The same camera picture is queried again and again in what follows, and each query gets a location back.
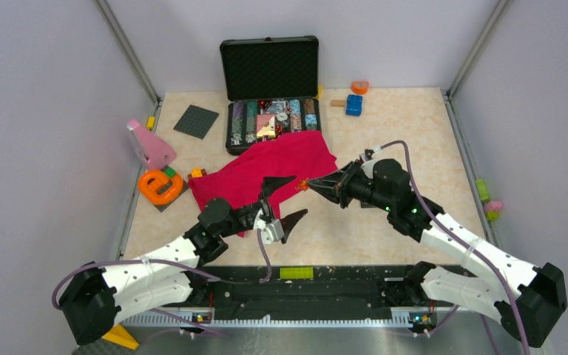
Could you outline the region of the gold orange brooch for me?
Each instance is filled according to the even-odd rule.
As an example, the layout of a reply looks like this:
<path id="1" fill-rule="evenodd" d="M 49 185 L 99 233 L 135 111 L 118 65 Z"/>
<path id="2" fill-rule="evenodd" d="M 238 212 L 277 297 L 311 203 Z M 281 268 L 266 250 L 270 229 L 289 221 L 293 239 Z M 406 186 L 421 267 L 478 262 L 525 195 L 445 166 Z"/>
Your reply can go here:
<path id="1" fill-rule="evenodd" d="M 295 186 L 295 189 L 299 192 L 307 191 L 309 189 L 308 178 L 300 180 L 299 183 Z"/>

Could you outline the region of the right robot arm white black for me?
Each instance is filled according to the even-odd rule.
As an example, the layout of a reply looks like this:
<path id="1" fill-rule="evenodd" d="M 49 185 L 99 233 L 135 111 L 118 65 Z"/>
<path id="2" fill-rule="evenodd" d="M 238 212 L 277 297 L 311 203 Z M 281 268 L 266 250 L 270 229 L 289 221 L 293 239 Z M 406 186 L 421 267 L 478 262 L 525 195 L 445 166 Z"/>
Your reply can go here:
<path id="1" fill-rule="evenodd" d="M 460 263 L 466 277 L 432 263 L 417 263 L 405 278 L 414 305 L 449 302 L 484 315 L 531 348 L 540 348 L 567 309 L 564 273 L 536 266 L 477 236 L 432 200 L 417 195 L 410 174 L 394 159 L 352 161 L 312 179 L 309 189 L 345 209 L 358 200 L 387 212 L 389 224 Z"/>

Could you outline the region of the magenta red garment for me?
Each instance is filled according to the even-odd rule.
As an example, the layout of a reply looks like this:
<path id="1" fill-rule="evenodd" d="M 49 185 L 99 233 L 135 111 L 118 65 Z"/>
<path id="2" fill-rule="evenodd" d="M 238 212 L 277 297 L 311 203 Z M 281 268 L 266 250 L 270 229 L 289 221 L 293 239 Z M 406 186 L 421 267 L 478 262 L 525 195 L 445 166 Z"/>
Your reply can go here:
<path id="1" fill-rule="evenodd" d="M 216 197 L 238 209 L 257 201 L 263 178 L 294 175 L 293 181 L 269 198 L 279 217 L 280 204 L 299 192 L 300 181 L 334 172 L 336 160 L 321 132 L 286 133 L 274 141 L 252 145 L 221 170 L 192 179 L 188 185 L 201 210 Z"/>

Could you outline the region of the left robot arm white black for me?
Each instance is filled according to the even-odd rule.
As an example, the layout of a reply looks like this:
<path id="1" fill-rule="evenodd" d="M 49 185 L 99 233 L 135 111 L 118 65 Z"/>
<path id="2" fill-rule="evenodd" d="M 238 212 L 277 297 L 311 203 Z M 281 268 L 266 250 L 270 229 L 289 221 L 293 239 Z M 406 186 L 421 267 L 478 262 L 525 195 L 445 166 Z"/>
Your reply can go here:
<path id="1" fill-rule="evenodd" d="M 265 177 L 256 200 L 236 209 L 222 197 L 213 198 L 196 224 L 166 245 L 131 260 L 87 263 L 68 274 L 55 287 L 52 303 L 64 315 L 76 344 L 93 343 L 125 319 L 159 306 L 203 303 L 208 287 L 195 277 L 220 281 L 201 266 L 228 249 L 226 237 L 255 230 L 262 244 L 286 243 L 308 211 L 278 218 L 269 199 L 294 180 Z"/>

